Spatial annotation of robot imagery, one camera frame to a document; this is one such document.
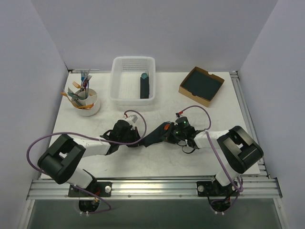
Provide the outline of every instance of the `wall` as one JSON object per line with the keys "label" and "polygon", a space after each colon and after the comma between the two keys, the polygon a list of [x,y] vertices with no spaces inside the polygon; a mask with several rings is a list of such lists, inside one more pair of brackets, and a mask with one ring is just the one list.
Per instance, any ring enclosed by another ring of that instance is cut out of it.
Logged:
{"label": "wall", "polygon": [[[16,228],[32,178],[26,150],[52,132],[65,65],[30,0],[0,1],[0,228]],[[37,162],[46,144],[34,148]]]}
{"label": "wall", "polygon": [[305,1],[279,0],[240,70],[267,170],[291,228],[304,228]]}
{"label": "wall", "polygon": [[32,0],[69,69],[148,55],[158,71],[239,70],[277,0]]}

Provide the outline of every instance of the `tabletop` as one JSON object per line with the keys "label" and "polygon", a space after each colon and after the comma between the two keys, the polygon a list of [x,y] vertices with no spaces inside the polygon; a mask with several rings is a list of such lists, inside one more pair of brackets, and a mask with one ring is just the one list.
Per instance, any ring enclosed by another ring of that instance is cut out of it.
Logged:
{"label": "tabletop", "polygon": [[[197,102],[178,93],[179,85],[188,73],[156,73],[156,97],[152,104],[144,106],[117,106],[108,98],[110,73],[92,73],[90,88],[94,89],[100,100],[101,108],[97,114],[84,117],[75,112],[67,98],[63,97],[56,119],[54,132],[76,132],[88,136],[102,135],[123,117],[123,112],[134,109],[140,112],[147,122],[147,134],[165,121],[175,121],[175,113]],[[210,131],[228,130],[240,125],[246,130],[242,112],[233,88],[230,74],[227,72],[213,73],[224,79],[224,83],[210,106],[206,108],[211,116]],[[70,73],[65,85],[73,87],[72,82],[80,83],[79,73]],[[184,112],[195,129],[208,126],[206,114],[199,108]],[[144,124],[139,117],[136,122],[139,134],[142,135]],[[51,139],[52,144],[58,136]],[[226,159],[219,150],[223,162]],[[202,148],[192,154],[185,154],[181,147],[168,143],[152,145],[148,148],[128,148],[120,146],[119,150],[108,156],[89,156],[81,159],[79,167],[87,170],[95,177],[182,177],[182,176],[213,176],[220,169],[219,162],[212,149]],[[255,163],[245,174],[259,174]],[[50,178],[42,174],[41,178]]]}

